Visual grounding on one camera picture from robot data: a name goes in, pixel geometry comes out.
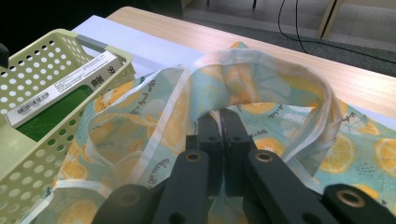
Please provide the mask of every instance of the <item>lemon print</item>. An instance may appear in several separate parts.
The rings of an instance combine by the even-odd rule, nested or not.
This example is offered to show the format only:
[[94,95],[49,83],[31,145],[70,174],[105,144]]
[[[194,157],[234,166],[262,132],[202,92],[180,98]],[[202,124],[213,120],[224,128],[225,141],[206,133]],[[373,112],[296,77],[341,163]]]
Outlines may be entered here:
[[115,128],[116,128],[115,124],[108,122],[93,129],[91,132],[92,142],[97,144],[98,142],[106,141]]
[[396,177],[396,139],[382,138],[375,143],[375,159],[379,167]]
[[129,81],[123,85],[117,87],[114,90],[108,91],[105,94],[100,95],[94,101],[93,109],[96,113],[108,108],[111,104],[116,102],[120,97],[125,94],[128,90],[133,87],[134,83]]
[[110,179],[108,178],[108,176],[103,176],[101,184],[109,189],[113,188],[113,185],[111,184]]
[[367,185],[354,184],[352,186],[357,189],[360,189],[361,191],[363,191],[364,193],[366,193],[368,196],[372,197],[373,199],[377,199],[379,197],[379,193],[375,189],[372,189],[372,188],[368,187]]
[[250,114],[258,115],[272,110],[275,106],[275,103],[255,103],[242,105],[242,108],[244,108]]
[[339,133],[320,165],[320,170],[331,174],[343,173],[355,158],[356,150],[353,142],[346,135]]
[[166,123],[163,133],[163,145],[178,154],[185,144],[188,130],[187,114],[189,113],[187,93],[182,92],[174,106],[172,115]]
[[143,150],[143,140],[142,139],[135,139],[133,140],[128,146],[128,155]]
[[340,105],[341,108],[341,115],[344,116],[345,114],[347,114],[348,105],[340,99],[338,99],[338,104]]
[[255,140],[254,143],[258,149],[270,150],[276,153],[279,157],[285,151],[285,147],[274,137],[266,137]]
[[131,174],[132,170],[136,166],[138,160],[139,159],[132,159],[130,161],[125,162],[124,164],[120,165],[117,168],[119,181],[121,183],[124,183],[128,179],[128,177]]
[[231,105],[257,102],[260,99],[256,85],[251,79],[248,64],[238,64],[226,75],[225,82],[232,93]]
[[77,160],[65,161],[60,173],[64,179],[88,179],[90,172]]
[[58,224],[92,223],[98,206],[89,200],[80,200],[67,206],[56,219]]
[[380,131],[372,122],[367,122],[364,127],[359,128],[359,131],[361,131],[361,133],[368,133],[371,135],[380,135]]

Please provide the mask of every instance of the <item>wooden table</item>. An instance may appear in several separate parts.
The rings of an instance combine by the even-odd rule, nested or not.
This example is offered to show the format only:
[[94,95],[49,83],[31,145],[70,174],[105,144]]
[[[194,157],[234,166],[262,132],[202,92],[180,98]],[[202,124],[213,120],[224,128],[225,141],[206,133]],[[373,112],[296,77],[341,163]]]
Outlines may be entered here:
[[241,35],[222,32],[133,7],[120,8],[109,15],[107,19],[206,53],[227,49],[236,41],[242,41],[251,49],[262,50],[280,59],[310,68],[327,79],[336,96],[346,103],[396,118],[395,77],[336,63]]

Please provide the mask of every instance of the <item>black cable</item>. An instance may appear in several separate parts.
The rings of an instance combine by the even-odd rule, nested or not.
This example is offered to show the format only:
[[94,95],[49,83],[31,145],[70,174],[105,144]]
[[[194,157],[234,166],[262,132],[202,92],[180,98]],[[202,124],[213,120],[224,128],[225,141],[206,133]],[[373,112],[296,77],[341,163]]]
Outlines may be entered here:
[[277,16],[277,27],[278,27],[278,29],[279,29],[279,32],[280,32],[283,36],[285,36],[285,37],[287,37],[287,38],[289,38],[289,39],[292,39],[292,40],[294,40],[294,41],[299,41],[299,42],[300,42],[300,45],[301,45],[301,47],[303,48],[303,51],[304,51],[305,53],[307,53],[307,52],[306,52],[306,50],[305,50],[304,47],[303,47],[303,42],[306,42],[306,43],[314,43],[314,44],[321,44],[321,45],[325,45],[325,46],[332,47],[332,48],[336,48],[336,49],[347,50],[347,51],[354,52],[354,53],[357,53],[357,54],[360,54],[360,55],[363,55],[363,56],[371,57],[371,58],[374,58],[374,59],[377,59],[377,60],[380,60],[380,61],[383,61],[383,62],[386,62],[386,63],[395,63],[395,64],[396,64],[396,62],[393,62],[393,61],[390,61],[390,60],[387,60],[387,59],[378,58],[378,57],[375,57],[375,56],[370,55],[370,54],[365,54],[365,53],[362,53],[362,52],[358,52],[358,51],[353,50],[353,49],[345,49],[345,48],[338,47],[338,46],[335,46],[335,45],[331,45],[331,44],[327,44],[327,43],[322,43],[322,42],[318,42],[318,41],[313,41],[313,40],[302,40],[302,39],[300,38],[300,36],[299,36],[299,33],[298,33],[298,26],[297,26],[297,12],[298,12],[297,6],[298,6],[298,0],[296,0],[296,8],[295,8],[295,12],[296,12],[296,13],[295,13],[295,14],[296,14],[296,33],[297,33],[298,39],[293,38],[293,37],[288,36],[288,35],[285,35],[285,34],[283,33],[282,29],[280,28],[280,14],[281,14],[281,12],[282,12],[282,8],[283,8],[283,5],[285,4],[285,1],[286,1],[286,0],[283,0],[283,1],[282,1],[282,5],[280,6],[279,14],[278,14],[278,16]]
[[298,10],[297,10],[297,7],[298,7],[298,0],[296,0],[296,13],[295,13],[296,14],[296,34],[297,34],[298,41],[300,42],[301,48],[303,49],[303,51],[305,53],[308,53],[308,52],[306,52],[306,50],[305,50],[305,48],[303,46],[303,42],[301,41],[300,35],[298,34],[298,25],[297,25],[297,14],[298,14],[297,12],[298,12]]

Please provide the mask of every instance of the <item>light green basket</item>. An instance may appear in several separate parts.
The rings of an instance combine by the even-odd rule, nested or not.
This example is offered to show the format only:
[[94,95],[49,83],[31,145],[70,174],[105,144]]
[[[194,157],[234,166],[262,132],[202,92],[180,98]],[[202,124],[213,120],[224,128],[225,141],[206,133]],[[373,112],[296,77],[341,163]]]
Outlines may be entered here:
[[[84,49],[115,54],[122,67],[39,142],[11,128],[5,114],[93,57]],[[0,224],[14,223],[57,176],[86,104],[134,79],[132,56],[86,36],[57,29],[9,58],[0,67]]]

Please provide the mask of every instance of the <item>barcode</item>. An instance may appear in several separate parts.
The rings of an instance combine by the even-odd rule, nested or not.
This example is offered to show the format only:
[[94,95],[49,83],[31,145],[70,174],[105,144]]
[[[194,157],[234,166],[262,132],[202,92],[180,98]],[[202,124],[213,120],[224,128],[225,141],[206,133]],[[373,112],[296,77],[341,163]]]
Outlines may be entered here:
[[32,106],[36,106],[40,104],[40,102],[44,101],[50,96],[48,92],[44,92],[41,95],[38,95],[36,98],[33,100],[29,101],[25,105],[21,106],[21,108],[18,110],[18,114],[24,114],[26,113]]

